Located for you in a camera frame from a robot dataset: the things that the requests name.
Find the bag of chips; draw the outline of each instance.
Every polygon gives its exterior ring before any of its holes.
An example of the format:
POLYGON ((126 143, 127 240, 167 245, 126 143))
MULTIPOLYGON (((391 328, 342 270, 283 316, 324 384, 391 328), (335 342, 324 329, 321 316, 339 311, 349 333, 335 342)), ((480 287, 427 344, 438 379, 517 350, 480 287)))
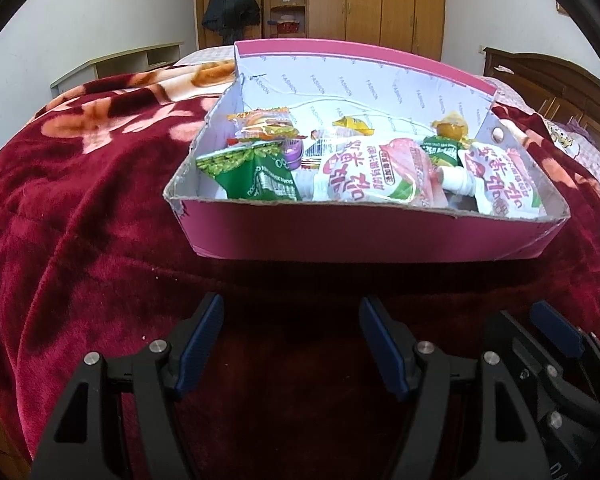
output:
POLYGON ((222 186, 229 199, 301 199, 280 140, 239 144, 202 155, 196 166, 222 186))

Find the barcode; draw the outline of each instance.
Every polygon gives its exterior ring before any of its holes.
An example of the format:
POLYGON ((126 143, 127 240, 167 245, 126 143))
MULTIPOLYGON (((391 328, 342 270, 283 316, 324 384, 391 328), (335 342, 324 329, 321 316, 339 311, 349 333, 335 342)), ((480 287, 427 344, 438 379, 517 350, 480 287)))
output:
POLYGON ((296 190, 292 186, 276 182, 269 175, 261 173, 258 176, 258 180, 260 181, 260 187, 262 189, 273 191, 278 196, 296 196, 296 190))
POLYGON ((325 153, 337 153, 346 145, 346 140, 343 140, 341 142, 334 142, 333 139, 318 139, 315 141, 315 144, 312 144, 304 152, 304 156, 307 158, 314 156, 322 157, 325 153))

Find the bed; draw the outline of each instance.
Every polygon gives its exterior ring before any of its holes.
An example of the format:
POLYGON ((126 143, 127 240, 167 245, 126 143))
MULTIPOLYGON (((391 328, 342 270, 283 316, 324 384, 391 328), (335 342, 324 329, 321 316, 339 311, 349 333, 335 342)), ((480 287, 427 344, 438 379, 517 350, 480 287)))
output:
POLYGON ((600 182, 600 79, 546 54, 485 51, 484 76, 498 85, 496 100, 538 112, 554 141, 574 142, 568 152, 600 182))
POLYGON ((485 76, 511 86, 548 120, 567 124, 575 119, 600 150, 600 79, 572 62, 546 54, 485 50, 485 76))
MULTIPOLYGON (((541 299, 600 336, 596 181, 541 136, 537 114, 513 108, 498 113, 539 132, 528 151, 571 209, 539 258, 423 267, 197 256, 162 190, 230 84, 222 56, 87 83, 0 152, 0 418, 23 456, 35 455, 87 352, 139 351, 209 291, 224 297, 224 327, 178 410, 204 480, 381 475, 405 407, 384 389, 360 333, 358 301, 369 291, 417 338, 455 355, 479 354, 489 314, 523 319, 541 299)), ((323 235, 337 228, 318 226, 307 240, 323 235)), ((134 407, 126 397, 123 405, 142 480, 134 407)))

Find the white snack package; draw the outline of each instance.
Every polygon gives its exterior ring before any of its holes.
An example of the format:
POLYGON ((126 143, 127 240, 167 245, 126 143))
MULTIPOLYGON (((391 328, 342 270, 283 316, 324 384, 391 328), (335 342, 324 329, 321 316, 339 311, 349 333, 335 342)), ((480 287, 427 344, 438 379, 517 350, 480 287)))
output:
POLYGON ((314 180, 314 201, 400 202, 445 208, 447 201, 427 155, 413 139, 351 137, 324 158, 314 180))
POLYGON ((484 181, 475 193, 484 192, 478 200, 478 211, 507 218, 538 218, 545 214, 536 184, 528 174, 520 154, 514 149, 473 142, 467 150, 458 152, 462 165, 474 176, 484 181))

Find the wooden headboard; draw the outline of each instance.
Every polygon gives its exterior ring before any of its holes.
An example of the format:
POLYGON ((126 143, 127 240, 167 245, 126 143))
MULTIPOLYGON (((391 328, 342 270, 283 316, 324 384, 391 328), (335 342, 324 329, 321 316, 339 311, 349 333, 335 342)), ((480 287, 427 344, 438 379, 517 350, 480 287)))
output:
POLYGON ((600 79, 581 66, 545 54, 512 54, 495 48, 485 52, 485 76, 511 86, 549 120, 567 123, 575 118, 600 150, 600 79))

